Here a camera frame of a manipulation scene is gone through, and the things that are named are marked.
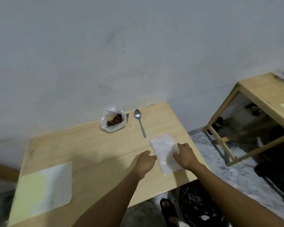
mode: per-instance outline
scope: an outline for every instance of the foot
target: foot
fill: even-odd
[[[178,215],[171,201],[169,199],[163,198],[160,201],[160,206],[167,226],[179,227]]]

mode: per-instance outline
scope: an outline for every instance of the spoon bowl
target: spoon bowl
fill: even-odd
[[[134,115],[135,115],[135,118],[137,119],[137,120],[140,120],[141,119],[141,112],[140,112],[140,110],[139,109],[136,109],[135,110],[135,113],[134,113]]]

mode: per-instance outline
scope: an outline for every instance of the wooden frame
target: wooden frame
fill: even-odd
[[[20,171],[0,164],[0,180],[16,183]]]
[[[270,143],[259,147],[247,154],[245,154],[242,157],[237,157],[234,155],[234,153],[232,152],[232,150],[227,146],[226,142],[230,141],[230,140],[234,140],[240,136],[244,136],[247,134],[250,134],[252,132],[255,132],[256,130],[259,129],[263,129],[265,127],[269,127],[272,125],[272,123],[268,123],[268,124],[264,124],[261,126],[258,126],[256,128],[250,129],[248,131],[244,130],[244,131],[240,131],[236,134],[230,135],[228,137],[223,137],[221,138],[219,136],[219,134],[213,129],[212,124],[214,122],[216,122],[216,120],[218,119],[218,117],[223,113],[223,111],[229,106],[229,104],[232,102],[232,100],[236,97],[236,95],[239,92],[242,92],[244,95],[245,91],[241,91],[242,90],[242,86],[240,84],[237,84],[233,90],[231,91],[231,93],[228,95],[228,97],[225,99],[225,101],[222,103],[222,105],[220,106],[220,108],[217,110],[217,112],[213,115],[213,117],[210,119],[210,121],[208,122],[208,124],[204,127],[203,132],[206,132],[208,130],[211,131],[212,135],[216,138],[217,142],[222,146],[222,148],[224,149],[224,151],[228,154],[228,156],[230,157],[231,161],[229,163],[227,163],[227,166],[231,166],[233,164],[236,164],[244,159],[247,159],[249,157],[253,157],[261,152],[264,152],[265,150],[268,150],[282,142],[284,142],[284,136],[277,138],[274,141],[271,141]],[[250,95],[246,95],[251,101],[253,101],[254,97],[251,97]]]

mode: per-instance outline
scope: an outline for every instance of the wall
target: wall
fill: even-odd
[[[167,100],[186,130],[284,67],[284,0],[0,0],[0,163],[30,137]]]

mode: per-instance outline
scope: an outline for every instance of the hand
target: hand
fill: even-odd
[[[151,152],[146,150],[140,154],[133,171],[138,174],[139,179],[143,179],[145,174],[148,173],[155,165],[157,157],[149,155]]]
[[[173,153],[173,157],[176,162],[186,170],[194,171],[197,169],[201,163],[198,161],[197,157],[193,153],[193,149],[189,147],[188,143],[184,143],[183,145],[177,143],[180,153]]]

